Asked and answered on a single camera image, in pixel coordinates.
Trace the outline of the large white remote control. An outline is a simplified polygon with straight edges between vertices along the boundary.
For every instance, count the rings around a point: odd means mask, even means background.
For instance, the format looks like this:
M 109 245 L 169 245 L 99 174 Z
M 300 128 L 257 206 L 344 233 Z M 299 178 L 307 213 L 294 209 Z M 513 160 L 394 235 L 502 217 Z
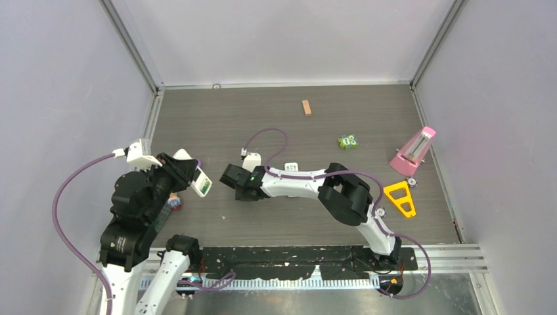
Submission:
M 196 163 L 190 187 L 198 194 L 199 197 L 206 197 L 212 188 L 213 182 L 201 168 L 202 162 L 199 159 L 192 157 L 183 148 L 176 151 L 173 155 L 173 158 L 177 160 L 191 160 Z

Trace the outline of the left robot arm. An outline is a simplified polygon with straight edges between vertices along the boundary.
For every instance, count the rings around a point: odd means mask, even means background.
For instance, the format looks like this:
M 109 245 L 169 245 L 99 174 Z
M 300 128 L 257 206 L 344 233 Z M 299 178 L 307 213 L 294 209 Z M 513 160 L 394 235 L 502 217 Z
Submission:
M 122 175 L 114 185 L 112 220 L 100 237 L 100 262 L 108 314 L 161 314 L 176 292 L 184 272 L 202 261 L 196 238 L 174 235 L 168 239 L 155 277 L 142 296 L 139 284 L 150 247 L 171 214 L 167 201 L 174 192 L 195 185 L 198 161 L 184 150 L 173 156 L 158 154 L 161 165 Z

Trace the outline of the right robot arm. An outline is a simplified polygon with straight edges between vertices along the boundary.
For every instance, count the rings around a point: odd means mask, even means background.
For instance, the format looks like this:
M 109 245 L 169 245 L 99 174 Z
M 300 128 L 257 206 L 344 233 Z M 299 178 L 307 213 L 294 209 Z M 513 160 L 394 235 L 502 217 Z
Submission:
M 259 165 L 249 171 L 230 164 L 221 183 L 235 191 L 237 201 L 291 197 L 318 200 L 338 222 L 355 227 L 368 242 L 375 261 L 392 269 L 401 261 L 401 239 L 378 214 L 376 200 L 361 174 L 340 163 L 317 171 L 285 171 Z

